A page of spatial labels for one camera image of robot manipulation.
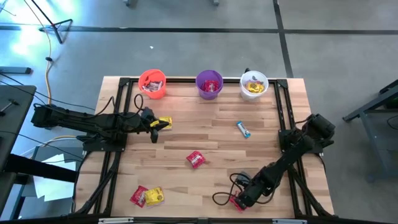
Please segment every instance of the candy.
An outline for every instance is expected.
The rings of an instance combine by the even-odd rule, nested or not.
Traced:
[[[218,90],[218,81],[206,80],[201,89],[206,92],[217,91]]]
[[[246,83],[246,89],[251,93],[262,93],[265,89],[265,86],[259,81],[249,81]]]
[[[203,157],[202,154],[198,151],[194,151],[187,157],[188,161],[192,164],[192,167],[194,169],[198,168],[200,165],[202,165],[206,159]]]
[[[162,88],[163,86],[163,81],[160,82],[149,82],[147,85],[143,85],[142,88],[145,91],[150,91],[150,92],[154,92],[154,91],[158,91]]]
[[[241,130],[241,132],[242,132],[242,134],[243,134],[243,136],[244,136],[245,138],[250,137],[251,134],[250,134],[250,132],[244,127],[242,121],[238,121],[238,122],[236,123],[236,125],[238,126],[239,130]]]
[[[164,116],[164,117],[160,117],[159,119],[160,119],[161,121],[169,122],[169,125],[167,125],[166,127],[164,127],[162,130],[171,130],[171,129],[172,129],[172,125],[173,125],[172,117],[170,117],[170,116]]]
[[[142,208],[145,205],[145,192],[147,190],[148,189],[146,189],[145,187],[139,185],[138,189],[131,196],[130,201]]]
[[[236,207],[236,209],[238,209],[238,212],[242,213],[243,211],[245,211],[246,207],[245,207],[245,208],[241,208],[241,207],[238,205],[238,203],[235,202],[235,199],[236,199],[236,196],[235,196],[235,195],[231,195],[231,197],[229,198],[229,202],[231,202],[231,203]]]
[[[159,205],[164,201],[162,188],[156,187],[145,192],[147,206]]]

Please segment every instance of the wooden tabletop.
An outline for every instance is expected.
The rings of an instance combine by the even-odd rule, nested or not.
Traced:
[[[116,97],[120,77],[104,77],[96,111],[101,110],[111,96]],[[288,79],[290,98],[296,121],[310,113],[303,79]],[[132,95],[139,93],[133,86]],[[285,109],[283,91],[282,104]],[[124,108],[124,96],[120,109]],[[243,213],[228,203],[216,205],[211,196],[215,192],[229,192],[229,175],[245,171],[256,174],[260,168],[278,160],[280,149],[277,132],[280,129],[276,110],[275,92],[270,86],[257,102],[245,102],[240,97],[239,85],[224,84],[215,100],[198,96],[194,83],[168,83],[166,96],[161,100],[144,97],[144,106],[156,117],[171,116],[173,128],[159,132],[157,144],[150,142],[149,134],[129,134],[122,153],[112,216],[130,217],[219,217],[219,218],[290,218],[294,217],[289,180],[285,173],[274,198],[266,205],[255,204]],[[112,113],[110,106],[105,113]],[[135,111],[134,103],[130,111]],[[251,132],[245,139],[236,127],[243,121]],[[193,170],[186,157],[194,150],[206,158],[206,164]],[[103,152],[94,152],[81,168],[76,189],[76,209],[79,209],[98,185],[103,163]],[[333,213],[325,171],[314,155],[304,155],[303,164],[308,188]],[[165,203],[152,208],[140,208],[129,201],[142,185],[148,189],[162,187]],[[297,186],[300,208],[304,211],[302,194]],[[105,189],[102,209],[108,196]],[[226,196],[216,198],[224,202]]]

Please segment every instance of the black desk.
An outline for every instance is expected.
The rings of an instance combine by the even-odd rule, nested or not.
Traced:
[[[36,92],[35,86],[16,86],[21,90],[27,91],[31,94]],[[10,131],[12,133],[19,133],[21,126],[25,120],[26,114],[32,103],[33,96],[24,93],[11,86],[0,86],[0,108],[8,104],[8,99],[16,100],[19,105],[12,105],[6,111],[6,115],[0,117],[0,130]],[[3,170],[6,164],[8,155],[11,153],[14,146],[16,134],[0,133],[0,169]],[[3,210],[8,195],[11,191],[12,185],[17,177],[13,172],[0,172],[0,211]]]
[[[75,182],[77,172],[11,154],[17,134],[33,100],[35,86],[0,85],[0,108],[15,100],[0,116],[0,212],[3,211],[13,184],[26,184],[28,175]]]

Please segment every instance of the yellow cable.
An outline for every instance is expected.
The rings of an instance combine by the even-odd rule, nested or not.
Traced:
[[[35,15],[36,19],[39,21],[39,23],[42,25],[43,30],[45,32],[45,35],[47,35],[47,38],[49,40],[49,46],[50,46],[50,53],[49,53],[49,58],[51,58],[51,40],[49,37],[49,33],[47,32],[47,30],[45,29],[42,21],[40,21],[40,19],[37,17],[36,13],[33,11],[33,9],[30,7],[30,5],[26,2],[26,0],[24,0],[24,2],[26,3],[27,7],[29,7],[29,9],[33,12],[33,15]],[[48,100],[48,104],[51,104],[51,89],[50,89],[50,85],[49,85],[49,68],[50,68],[50,62],[47,61],[47,68],[45,69],[45,85],[47,86],[47,94],[49,96],[49,100]]]

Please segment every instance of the concrete floor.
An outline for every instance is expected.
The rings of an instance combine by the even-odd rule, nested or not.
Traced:
[[[138,0],[130,8],[112,0],[37,2],[54,22],[71,17],[74,26],[277,28],[271,0],[220,0],[217,8],[207,0]],[[396,1],[279,3],[286,29],[398,29]],[[6,9],[17,16],[1,12],[2,24],[37,24],[22,1],[8,0]],[[150,68],[174,76],[195,76],[214,69],[226,77],[239,77],[250,67],[268,77],[286,77],[278,34],[70,32],[63,45],[55,36],[50,38],[56,60],[49,75],[52,96],[90,107],[95,107],[103,76],[140,75]],[[359,120],[350,124],[341,120],[397,79],[397,36],[289,34],[286,39],[294,77],[305,79],[313,113],[321,113],[336,125],[335,144],[325,150],[335,213],[343,218],[397,223],[397,180],[365,181],[365,175],[379,164]],[[45,94],[47,54],[47,38],[36,27],[0,30],[0,65],[33,68],[31,75],[12,77]],[[12,83],[3,77],[0,80]],[[46,141],[78,132],[38,129],[26,119],[21,134]],[[34,142],[18,138],[13,153],[33,146]]]

